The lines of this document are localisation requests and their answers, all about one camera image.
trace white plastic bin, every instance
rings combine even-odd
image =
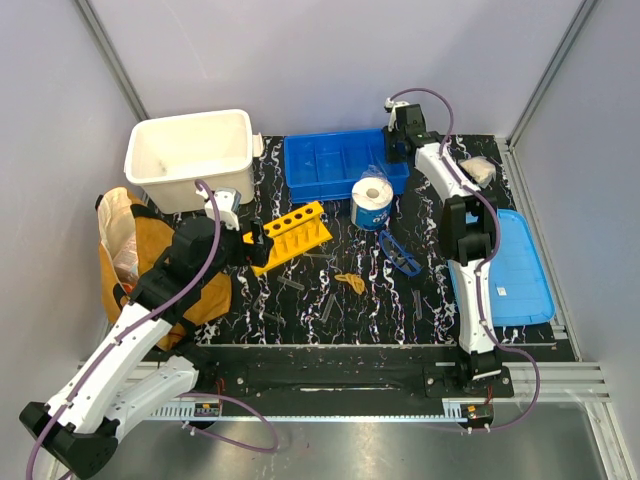
[[[124,162],[127,180],[141,186],[163,213],[203,207],[193,180],[235,188],[253,200],[253,142],[243,110],[195,113],[140,122]]]

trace black marble tabletop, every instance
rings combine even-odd
[[[245,228],[250,218],[265,223],[301,205],[293,205],[284,177],[283,137],[265,137],[265,151],[254,160],[255,199],[240,207]],[[456,159],[482,155],[497,167],[488,187],[499,208],[515,209],[495,140],[488,135],[456,136],[450,151]],[[423,266],[419,279],[395,270],[377,243],[377,234],[356,228],[350,220],[350,201],[323,202],[322,219],[333,240],[311,253],[331,258],[298,256],[266,275],[256,277],[249,267],[228,268],[233,294],[229,313],[199,329],[198,342],[211,344],[451,344],[459,329],[459,314],[447,263],[437,247],[436,220],[441,203],[427,179],[411,169],[405,194],[393,202],[387,227]],[[183,215],[167,220],[178,224]],[[360,275],[366,292],[359,296],[335,280],[341,273]],[[278,276],[304,286],[285,286]],[[331,294],[335,304],[328,320],[321,316]],[[414,298],[419,295],[422,318]],[[503,342],[553,343],[549,324],[496,329]]]

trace yellow bag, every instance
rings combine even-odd
[[[153,267],[171,244],[174,231],[124,187],[107,192],[96,210],[100,229],[102,304],[109,322],[115,323],[129,301],[127,294],[134,286],[131,283]],[[185,312],[184,317],[200,326],[227,313],[230,305],[231,279],[218,273],[205,285],[200,300]],[[170,350],[186,334],[182,325],[175,325],[157,346]]]

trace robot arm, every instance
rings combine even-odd
[[[267,263],[273,240],[265,235],[259,220],[251,222],[255,243],[242,241],[236,216],[239,194],[231,189],[218,189],[215,201],[224,226],[216,256],[196,286],[160,317],[131,330],[150,311],[180,292],[202,269],[215,233],[214,222],[207,217],[190,218],[174,233],[172,244],[140,277],[130,302],[107,338],[70,382],[46,404],[31,402],[20,414],[27,430],[38,437],[53,422],[54,412],[62,409],[43,446],[81,479],[102,469],[118,443],[155,410],[197,385],[207,388],[203,382],[208,378],[202,370],[209,366],[209,361],[186,339],[174,348],[175,356],[163,367],[132,387],[124,388],[124,383],[144,355],[174,325],[180,323],[187,332],[193,331],[194,326],[184,318],[184,313],[200,300],[201,289],[226,265]],[[211,199],[206,198],[205,207],[207,215],[213,216]],[[125,330],[131,333],[122,336]],[[88,371],[89,377],[68,402],[74,387]]]
[[[471,191],[479,187],[471,182],[451,158],[447,149],[442,157],[436,134],[427,132],[419,105],[387,101],[385,108],[392,121],[383,128],[388,161],[414,161],[435,188],[444,203],[438,225],[440,248],[450,265],[457,285],[460,310],[459,346],[462,350],[462,377],[465,382],[499,375],[501,362],[498,352],[481,323],[479,297],[484,317],[493,333],[489,298],[490,262],[479,264],[495,246],[495,225],[485,207]],[[495,198],[485,195],[495,208]],[[480,274],[480,288],[476,275]]]

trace white wall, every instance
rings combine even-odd
[[[263,133],[380,127],[428,86],[508,135],[580,0],[92,0],[152,116],[244,108]],[[444,130],[446,110],[429,101]]]
[[[517,153],[579,344],[640,469],[640,3],[601,2]]]
[[[33,445],[20,410],[96,345],[93,207],[124,182],[134,118],[69,0],[3,1],[0,65],[0,478],[17,479]]]

